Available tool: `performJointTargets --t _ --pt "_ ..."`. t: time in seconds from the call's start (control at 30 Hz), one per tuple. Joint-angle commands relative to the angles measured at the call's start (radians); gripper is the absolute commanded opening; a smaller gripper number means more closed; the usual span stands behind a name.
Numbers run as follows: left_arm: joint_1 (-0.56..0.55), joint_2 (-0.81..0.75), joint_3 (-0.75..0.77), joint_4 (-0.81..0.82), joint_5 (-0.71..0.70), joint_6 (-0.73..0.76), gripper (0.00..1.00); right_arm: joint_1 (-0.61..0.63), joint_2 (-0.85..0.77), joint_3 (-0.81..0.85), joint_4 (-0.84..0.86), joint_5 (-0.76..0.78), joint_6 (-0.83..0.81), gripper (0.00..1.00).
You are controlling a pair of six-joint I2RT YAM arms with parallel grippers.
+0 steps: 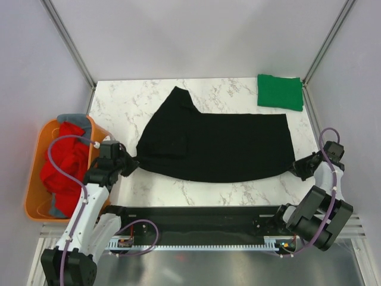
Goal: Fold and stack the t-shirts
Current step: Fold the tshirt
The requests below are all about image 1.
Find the black t shirt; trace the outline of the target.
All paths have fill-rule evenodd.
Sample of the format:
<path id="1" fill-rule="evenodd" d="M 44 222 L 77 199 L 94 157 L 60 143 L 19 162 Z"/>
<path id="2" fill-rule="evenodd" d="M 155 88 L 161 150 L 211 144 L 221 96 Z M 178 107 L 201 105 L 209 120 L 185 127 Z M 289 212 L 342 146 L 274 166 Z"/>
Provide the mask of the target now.
<path id="1" fill-rule="evenodd" d="M 178 87 L 145 126 L 136 150 L 144 170 L 207 183 L 270 178 L 295 161 L 285 114 L 201 113 Z"/>

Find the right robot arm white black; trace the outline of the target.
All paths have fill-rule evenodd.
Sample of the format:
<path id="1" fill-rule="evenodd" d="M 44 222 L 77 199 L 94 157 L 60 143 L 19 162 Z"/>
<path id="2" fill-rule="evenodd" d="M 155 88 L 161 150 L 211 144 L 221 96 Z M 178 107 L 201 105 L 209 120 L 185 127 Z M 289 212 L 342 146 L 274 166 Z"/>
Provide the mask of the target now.
<path id="1" fill-rule="evenodd" d="M 353 207 L 341 195 L 344 147 L 327 141 L 322 150 L 297 160 L 290 172 L 303 181 L 313 177 L 315 184 L 297 205 L 278 208 L 273 229 L 278 234 L 289 231 L 321 251 L 328 250 L 353 214 Z"/>

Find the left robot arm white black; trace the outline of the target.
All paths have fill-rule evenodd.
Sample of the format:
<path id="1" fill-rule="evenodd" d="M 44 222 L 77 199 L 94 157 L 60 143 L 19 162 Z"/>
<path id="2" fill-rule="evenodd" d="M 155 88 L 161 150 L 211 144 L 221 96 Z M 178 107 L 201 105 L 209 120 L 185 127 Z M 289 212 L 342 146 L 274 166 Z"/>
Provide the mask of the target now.
<path id="1" fill-rule="evenodd" d="M 130 219 L 101 212 L 119 176 L 127 177 L 139 163 L 119 141 L 94 142 L 97 156 L 79 183 L 81 193 L 69 223 L 54 248 L 40 262 L 48 285 L 93 285 L 99 259 L 112 236 L 125 234 Z"/>

